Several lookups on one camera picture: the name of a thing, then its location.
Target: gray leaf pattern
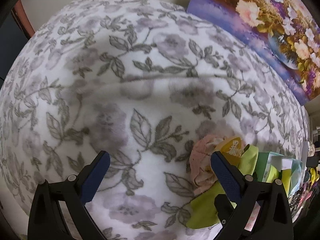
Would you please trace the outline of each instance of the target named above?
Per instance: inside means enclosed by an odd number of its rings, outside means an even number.
[[[179,177],[171,173],[164,173],[165,183],[171,192],[181,197],[193,197],[192,184],[185,178]]]
[[[151,125],[148,119],[135,109],[131,117],[130,129],[136,142],[143,147],[148,147],[151,141]]]
[[[97,197],[116,203],[121,192],[127,206],[88,210],[114,240],[202,236],[185,225],[194,197],[189,157],[206,134],[240,133],[263,151],[300,158],[309,131],[305,109],[254,51],[157,0],[64,7],[17,57],[0,113],[1,174],[26,213],[38,182],[65,180],[100,150],[110,153]],[[115,212],[137,219],[111,228]]]

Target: screw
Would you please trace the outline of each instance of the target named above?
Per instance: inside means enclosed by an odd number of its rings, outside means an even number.
[[[75,181],[76,178],[77,178],[76,175],[70,175],[70,176],[68,177],[68,180],[69,180],[69,181]]]
[[[280,179],[276,179],[276,184],[277,185],[281,185],[282,184],[282,181]]]
[[[253,181],[253,177],[251,175],[246,175],[244,178],[247,181]]]

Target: pink cloth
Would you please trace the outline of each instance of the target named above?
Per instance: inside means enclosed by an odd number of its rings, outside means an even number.
[[[199,140],[193,147],[190,155],[191,180],[196,185],[195,195],[208,190],[217,177],[210,167],[210,156],[215,147],[223,142],[224,138],[207,135]]]

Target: purple lavender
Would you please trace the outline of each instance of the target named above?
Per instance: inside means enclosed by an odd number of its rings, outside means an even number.
[[[310,69],[308,73],[308,80],[307,80],[307,86],[306,86],[306,93],[308,96],[312,94],[312,86],[315,78],[316,78],[315,71],[313,69]]]
[[[274,7],[278,9],[278,12],[280,13],[283,19],[288,16],[286,12],[286,8],[284,8],[284,5],[282,3],[275,2],[274,0],[271,0],[271,3],[274,5]]]
[[[305,32],[305,29],[303,28],[303,26],[302,26],[296,19],[293,20],[293,27],[294,27],[298,32],[301,32],[301,33],[304,33],[304,32]]]

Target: painting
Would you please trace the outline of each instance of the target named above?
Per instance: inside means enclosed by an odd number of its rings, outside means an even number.
[[[320,94],[320,29],[301,0],[191,0],[188,12],[255,50],[301,105]]]

